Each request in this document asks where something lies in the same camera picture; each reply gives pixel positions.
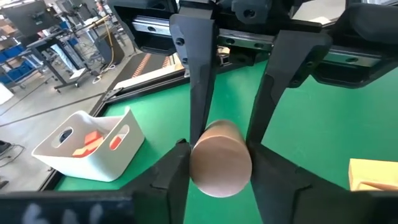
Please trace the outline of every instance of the orange block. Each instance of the orange block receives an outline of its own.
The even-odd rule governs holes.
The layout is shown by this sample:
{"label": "orange block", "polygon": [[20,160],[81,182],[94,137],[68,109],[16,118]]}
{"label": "orange block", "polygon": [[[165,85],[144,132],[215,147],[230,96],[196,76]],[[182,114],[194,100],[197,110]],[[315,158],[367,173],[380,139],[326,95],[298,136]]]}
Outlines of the orange block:
{"label": "orange block", "polygon": [[111,148],[111,150],[115,150],[119,146],[121,141],[122,141],[122,139],[119,136],[113,137],[111,144],[109,146]]}
{"label": "orange block", "polygon": [[92,142],[94,142],[95,140],[97,140],[101,137],[102,137],[102,135],[99,131],[93,131],[92,133],[87,134],[85,137],[85,146],[91,144]]}
{"label": "orange block", "polygon": [[100,144],[104,141],[104,137],[100,137],[97,140],[93,141],[92,143],[90,143],[89,145],[85,146],[84,148],[89,151],[90,153],[94,152],[95,149],[98,148],[98,146],[100,146]]}
{"label": "orange block", "polygon": [[76,149],[75,152],[72,154],[73,157],[82,158],[89,155],[91,152],[87,151],[85,148]]}

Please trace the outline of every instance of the metal table leg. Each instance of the metal table leg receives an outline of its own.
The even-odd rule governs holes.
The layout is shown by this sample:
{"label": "metal table leg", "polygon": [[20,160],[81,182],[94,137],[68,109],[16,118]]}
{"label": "metal table leg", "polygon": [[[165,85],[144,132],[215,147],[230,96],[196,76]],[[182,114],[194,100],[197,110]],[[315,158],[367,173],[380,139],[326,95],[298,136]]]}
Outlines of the metal table leg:
{"label": "metal table leg", "polygon": [[51,65],[50,62],[48,62],[44,56],[35,48],[32,47],[31,50],[33,51],[33,54],[44,63],[45,66],[47,66],[51,72],[56,76],[58,81],[62,83],[62,85],[67,85],[68,83],[62,78],[62,76],[56,71],[56,69]]}

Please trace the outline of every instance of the computer monitor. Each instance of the computer monitor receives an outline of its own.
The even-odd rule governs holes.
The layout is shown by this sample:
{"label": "computer monitor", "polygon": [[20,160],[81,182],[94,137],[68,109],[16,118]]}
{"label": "computer monitor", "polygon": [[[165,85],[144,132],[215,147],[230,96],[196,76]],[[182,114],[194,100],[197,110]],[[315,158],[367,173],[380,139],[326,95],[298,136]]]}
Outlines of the computer monitor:
{"label": "computer monitor", "polygon": [[0,13],[6,16],[24,36],[34,35],[62,22],[43,1],[12,3],[2,6]]}

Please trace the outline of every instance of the wooden cylinder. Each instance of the wooden cylinder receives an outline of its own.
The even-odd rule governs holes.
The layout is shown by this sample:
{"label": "wooden cylinder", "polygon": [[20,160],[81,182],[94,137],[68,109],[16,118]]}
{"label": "wooden cylinder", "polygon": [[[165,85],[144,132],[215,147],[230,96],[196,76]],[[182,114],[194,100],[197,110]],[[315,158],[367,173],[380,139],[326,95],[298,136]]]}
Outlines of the wooden cylinder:
{"label": "wooden cylinder", "polygon": [[227,120],[211,123],[190,157],[190,175],[205,194],[229,197],[250,181],[252,163],[238,127]]}

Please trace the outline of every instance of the cable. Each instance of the cable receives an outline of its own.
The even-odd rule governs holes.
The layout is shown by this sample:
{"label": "cable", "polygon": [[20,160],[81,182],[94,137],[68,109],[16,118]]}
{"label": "cable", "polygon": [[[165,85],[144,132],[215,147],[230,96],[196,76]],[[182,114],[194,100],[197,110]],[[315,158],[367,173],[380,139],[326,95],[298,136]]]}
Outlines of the cable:
{"label": "cable", "polygon": [[108,33],[109,43],[111,44],[112,60],[111,60],[111,63],[109,63],[108,67],[105,68],[104,70],[102,70],[101,73],[106,72],[109,69],[113,69],[113,68],[110,68],[110,67],[112,66],[112,63],[113,63],[113,60],[114,60],[114,50],[113,50],[113,43],[112,43],[111,33],[109,32],[109,28],[108,28],[108,25],[106,24],[106,21],[104,23],[105,23],[106,31]]}
{"label": "cable", "polygon": [[11,150],[14,149],[16,146],[21,148],[19,153],[14,158],[12,158],[11,156],[4,156],[4,157],[0,158],[0,161],[3,160],[3,159],[11,159],[10,161],[7,161],[6,163],[1,164],[0,168],[5,167],[6,165],[14,162],[14,160],[16,160],[22,154],[22,152],[26,149],[24,146],[21,146],[20,144],[13,144],[10,147],[8,147],[6,149],[6,151],[4,151],[1,155],[5,155],[6,153],[11,152]]}

